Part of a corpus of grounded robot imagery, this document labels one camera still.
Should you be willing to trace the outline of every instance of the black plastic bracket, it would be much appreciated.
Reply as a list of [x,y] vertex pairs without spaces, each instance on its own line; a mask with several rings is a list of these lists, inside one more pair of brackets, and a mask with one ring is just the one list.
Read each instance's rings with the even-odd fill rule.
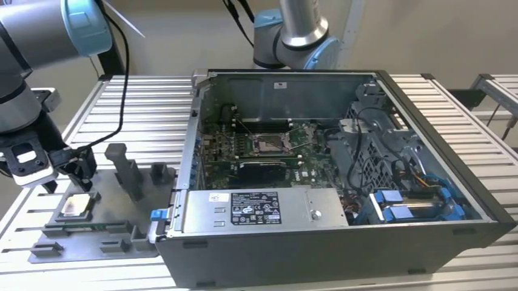
[[129,221],[125,222],[125,224],[118,226],[107,226],[106,230],[111,233],[131,233],[133,232],[133,225]]
[[131,197],[131,201],[138,202],[145,197],[141,187],[143,175],[139,171],[137,162],[127,159],[127,150],[126,144],[110,144],[105,155],[106,158],[114,162],[117,178]]
[[61,256],[61,251],[63,250],[63,247],[58,242],[49,242],[49,243],[37,243],[34,244],[31,248],[31,253],[37,257],[42,256]]
[[170,169],[165,162],[155,162],[151,165],[150,176],[155,186],[170,184],[174,179],[174,175],[170,174]]
[[478,89],[449,89],[448,91],[470,110],[480,106],[486,98],[486,93]]
[[101,241],[101,250],[103,253],[126,253],[129,250],[129,244],[121,239],[109,239]]
[[107,74],[103,74],[101,77],[99,77],[99,81],[110,81],[111,79],[114,78],[114,75],[107,75]]
[[157,249],[155,245],[150,243],[150,240],[147,239],[147,235],[141,232],[138,226],[133,227],[130,240],[131,240],[133,246],[141,252]]
[[57,181],[47,182],[42,186],[43,186],[43,189],[46,189],[47,193],[50,193],[50,194],[57,193],[57,189],[58,189]]
[[421,74],[421,76],[422,76],[426,80],[436,80],[434,75],[430,74],[430,73],[424,73],[424,74]]
[[51,229],[45,228],[42,229],[42,232],[47,236],[47,238],[59,238],[59,237],[70,236],[71,234],[65,227],[54,227]]
[[492,76],[490,74],[480,74],[480,76],[485,80],[494,80],[494,76]]

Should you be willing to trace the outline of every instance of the warning label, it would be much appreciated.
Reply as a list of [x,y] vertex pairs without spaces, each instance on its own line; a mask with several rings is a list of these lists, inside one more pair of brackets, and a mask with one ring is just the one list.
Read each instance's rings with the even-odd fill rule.
[[231,222],[235,226],[282,223],[277,192],[233,193],[231,206]]

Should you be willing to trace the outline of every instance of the blue latch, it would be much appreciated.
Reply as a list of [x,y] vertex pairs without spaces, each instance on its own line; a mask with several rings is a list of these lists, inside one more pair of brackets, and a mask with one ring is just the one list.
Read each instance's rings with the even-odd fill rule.
[[452,200],[452,193],[446,188],[441,188],[441,195],[445,198],[446,202]]
[[452,203],[445,207],[445,212],[440,217],[446,221],[457,221],[465,219],[466,213],[461,205]]
[[378,203],[402,203],[404,196],[397,190],[378,190],[374,194]]
[[414,218],[414,215],[406,206],[393,206],[384,209],[384,217],[388,223],[405,221]]
[[169,209],[158,209],[151,212],[151,221],[167,221]]

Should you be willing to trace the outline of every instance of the metal slat surface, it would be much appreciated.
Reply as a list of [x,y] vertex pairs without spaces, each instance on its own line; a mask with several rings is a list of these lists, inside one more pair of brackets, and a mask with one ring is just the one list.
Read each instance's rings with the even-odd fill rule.
[[[470,116],[453,97],[421,75],[394,75],[394,80],[417,103],[445,140],[470,165],[476,176],[518,219],[518,165],[508,152]],[[82,112],[67,129],[67,142],[86,145],[117,127],[122,77],[97,86]],[[133,76],[130,78],[129,111],[123,132],[113,139],[127,144],[129,157],[139,167],[153,161],[167,161],[178,168],[182,158],[186,123],[190,113],[190,78]],[[113,169],[105,158],[107,143],[94,148],[99,169]],[[59,180],[63,193],[70,181]],[[82,290],[182,290],[175,288],[162,258],[30,264],[29,248],[37,242],[41,227],[58,207],[61,195],[46,195],[42,187],[22,192],[10,210],[11,218],[0,238],[0,289],[13,286],[74,282]],[[460,254],[432,275],[353,279],[348,281],[241,288],[234,290],[513,290],[518,286],[518,229],[490,247]]]

